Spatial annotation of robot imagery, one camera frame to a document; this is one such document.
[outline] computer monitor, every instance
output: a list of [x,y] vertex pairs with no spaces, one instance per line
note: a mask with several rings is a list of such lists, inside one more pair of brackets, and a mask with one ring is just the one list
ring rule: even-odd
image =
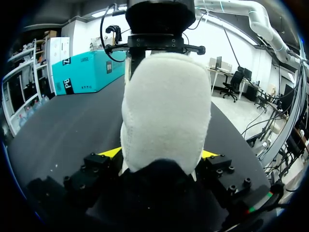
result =
[[221,64],[222,64],[222,57],[217,57],[216,69],[221,68]]
[[252,72],[249,69],[245,69],[244,74],[245,74],[246,78],[251,80]]

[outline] white wall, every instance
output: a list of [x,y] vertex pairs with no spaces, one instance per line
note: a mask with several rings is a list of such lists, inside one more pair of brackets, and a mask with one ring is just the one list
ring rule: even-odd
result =
[[[206,54],[199,56],[196,53],[191,53],[191,57],[208,67],[210,58],[222,57],[222,61],[232,64],[233,73],[237,71],[238,63],[222,27],[210,22],[201,22],[196,30],[187,29],[184,33],[189,37],[191,45],[202,45],[206,47]],[[260,86],[263,89],[267,89],[271,68],[271,56],[264,50],[254,48],[245,39],[228,30],[227,34],[241,67],[252,71],[252,81],[260,81]],[[212,83],[213,80],[214,72],[211,73]],[[224,76],[218,76],[216,86],[224,87],[222,84],[224,81]]]
[[[191,53],[191,57],[205,64],[205,66],[209,66],[210,58],[222,57],[222,61],[232,64],[233,73],[237,71],[237,61],[221,27],[212,23],[201,22],[196,30],[187,29],[184,33],[188,36],[191,45],[206,47],[206,54],[199,56],[196,53]],[[227,31],[227,34],[240,65],[252,71],[256,49],[233,33]]]
[[[87,41],[90,45],[90,40],[91,38],[96,38],[96,37],[100,37],[100,23],[101,23],[101,18],[93,20],[89,23],[87,23]],[[110,25],[118,25],[121,28],[121,31],[125,31],[127,29],[129,29],[129,24],[126,21],[126,17],[125,15],[119,15],[119,16],[115,16],[115,17],[106,17],[104,19],[104,23],[103,23],[103,37],[106,35],[108,37],[112,37],[112,33],[107,34],[105,33],[105,29],[110,26]],[[125,44],[127,43],[127,38],[130,35],[130,31],[125,32],[124,34],[122,34],[122,42],[121,44]]]
[[259,65],[257,64],[258,72],[257,72],[256,80],[260,81],[261,89],[264,91],[267,91],[272,57],[265,50],[259,50],[259,53],[260,54],[257,53],[257,55],[260,56],[259,58],[260,61],[259,61]]
[[87,23],[75,21],[73,35],[73,51],[72,55],[78,55],[89,51],[90,42],[88,43]]
[[288,73],[292,74],[293,77],[295,76],[295,73],[280,67],[280,77],[279,77],[279,67],[271,65],[270,70],[270,77],[269,77],[269,84],[274,84],[276,87],[276,92],[279,91],[279,80],[280,80],[280,94],[284,94],[285,86],[288,85],[292,88],[294,88],[294,84],[292,81],[287,80],[286,78],[289,78]]
[[[73,29],[73,40],[72,40],[72,55],[77,55],[82,52],[90,50],[91,38],[96,38],[100,36],[100,22],[101,19],[98,18],[89,23],[83,23],[80,21],[75,21]],[[197,22],[195,22],[190,28],[195,27]],[[106,17],[103,25],[103,36],[107,35],[112,37],[112,34],[105,33],[105,29],[110,25],[118,25],[121,31],[129,29],[129,25],[126,21],[124,15],[119,15],[116,17]],[[222,57],[222,61],[227,62],[232,65],[232,72],[237,70],[238,64],[229,45],[228,39],[225,35],[224,30],[213,24],[201,22],[196,30],[186,30],[184,32],[190,41],[191,45],[205,46],[206,54],[199,56],[196,53],[191,53],[190,56],[196,61],[201,62],[205,67],[209,66],[210,58]],[[242,67],[247,68],[252,71],[252,81],[260,81],[260,86],[263,89],[267,89],[268,79],[271,69],[271,56],[264,50],[255,49],[251,44],[249,44],[245,39],[229,32],[227,34],[233,45],[236,56]],[[121,43],[127,43],[127,38],[130,35],[130,31],[127,31],[122,35],[123,41]],[[187,38],[183,35],[185,43],[187,43]],[[216,82],[216,86],[222,86],[225,81],[224,76],[219,76]]]
[[75,23],[77,21],[73,21],[61,29],[61,37],[69,37],[70,38],[70,57],[73,56],[73,38],[74,38],[74,28]]

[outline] black table surface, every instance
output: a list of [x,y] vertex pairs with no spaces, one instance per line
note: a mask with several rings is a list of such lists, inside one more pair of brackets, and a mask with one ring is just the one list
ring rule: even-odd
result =
[[[98,93],[56,96],[43,105],[23,126],[8,147],[9,159],[21,188],[35,178],[52,177],[62,184],[90,152],[103,152],[120,146],[121,104],[124,78]],[[252,188],[269,186],[269,181],[254,153],[237,129],[214,104],[204,149],[225,154]],[[227,212],[210,194],[211,204],[221,217]]]

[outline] white duct pipe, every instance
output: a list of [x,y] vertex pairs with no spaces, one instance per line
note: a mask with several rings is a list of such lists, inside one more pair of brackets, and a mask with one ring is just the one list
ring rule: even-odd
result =
[[283,63],[290,61],[291,56],[288,54],[290,49],[271,27],[268,13],[263,5],[255,1],[195,0],[195,6],[217,13],[248,16],[250,28],[271,45],[277,58]]

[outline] office chair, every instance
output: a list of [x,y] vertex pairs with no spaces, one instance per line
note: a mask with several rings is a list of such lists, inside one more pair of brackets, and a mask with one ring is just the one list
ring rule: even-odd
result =
[[266,104],[267,104],[267,96],[266,96],[266,92],[263,94],[263,90],[261,90],[262,91],[262,93],[261,93],[261,96],[257,96],[257,98],[260,100],[260,102],[259,103],[254,103],[255,105],[256,104],[259,104],[259,106],[257,107],[257,109],[258,108],[263,108],[264,109],[264,111],[265,111],[265,114],[266,114],[266,112],[267,112],[267,108],[266,108]]
[[234,103],[238,100],[238,98],[234,94],[239,93],[239,86],[243,80],[243,77],[243,68],[238,67],[238,71],[236,71],[234,76],[232,77],[231,84],[228,84],[227,82],[223,83],[225,89],[220,91],[220,94],[225,93],[223,95],[223,98],[225,98],[225,96],[227,95],[231,96],[234,99]]

